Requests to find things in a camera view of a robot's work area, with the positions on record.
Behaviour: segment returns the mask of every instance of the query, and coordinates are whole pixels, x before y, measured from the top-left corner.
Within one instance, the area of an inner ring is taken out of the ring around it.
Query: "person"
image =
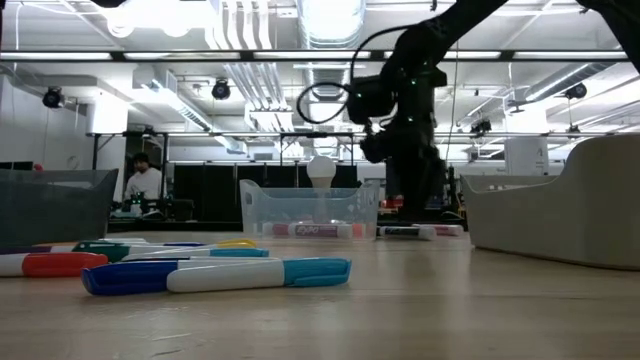
[[[131,199],[137,193],[144,193],[145,199],[160,199],[162,173],[149,165],[149,155],[145,153],[135,154],[133,156],[133,166],[136,169],[136,173],[127,182],[124,198]]]

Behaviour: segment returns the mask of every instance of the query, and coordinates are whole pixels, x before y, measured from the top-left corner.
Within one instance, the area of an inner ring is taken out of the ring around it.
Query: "gray bin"
[[[0,170],[0,246],[106,235],[118,170]]]

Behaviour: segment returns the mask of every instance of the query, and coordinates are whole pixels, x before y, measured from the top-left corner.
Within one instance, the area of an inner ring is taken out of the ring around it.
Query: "desk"
[[[219,233],[130,233],[205,241]],[[353,259],[348,285],[91,297],[78,279],[2,279],[2,359],[640,358],[640,274],[433,242],[261,241]]]

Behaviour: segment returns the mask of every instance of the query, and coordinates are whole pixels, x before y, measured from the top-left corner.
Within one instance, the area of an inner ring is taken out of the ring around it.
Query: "white shirt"
[[[162,173],[154,168],[149,168],[144,173],[136,172],[127,182],[127,190],[124,198],[130,199],[132,195],[144,192],[145,199],[160,199],[160,184]]]

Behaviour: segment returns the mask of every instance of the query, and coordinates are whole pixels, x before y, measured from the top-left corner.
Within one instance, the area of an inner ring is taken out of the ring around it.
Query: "table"
[[[150,241],[220,233],[130,233]],[[353,259],[348,285],[92,297],[1,279],[2,359],[640,358],[640,274],[474,250],[467,238],[260,241]]]

